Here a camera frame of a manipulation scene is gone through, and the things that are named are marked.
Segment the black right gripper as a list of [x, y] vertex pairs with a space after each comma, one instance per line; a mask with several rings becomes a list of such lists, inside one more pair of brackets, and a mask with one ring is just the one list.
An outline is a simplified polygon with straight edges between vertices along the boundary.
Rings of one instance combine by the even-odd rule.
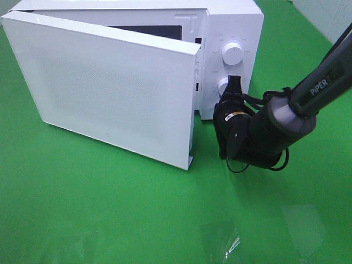
[[241, 76], [228, 75], [228, 83], [215, 105], [213, 124], [221, 159], [257, 160], [259, 152], [252, 146], [248, 126], [255, 112], [242, 98]]

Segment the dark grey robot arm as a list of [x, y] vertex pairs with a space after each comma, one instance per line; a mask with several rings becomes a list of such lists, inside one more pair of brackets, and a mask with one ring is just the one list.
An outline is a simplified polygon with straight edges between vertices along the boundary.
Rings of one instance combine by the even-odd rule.
[[266, 91], [259, 99], [242, 92], [240, 76], [228, 76], [213, 113], [220, 158], [281, 171], [289, 147], [314, 130], [319, 111], [350, 89], [350, 26], [294, 88]]

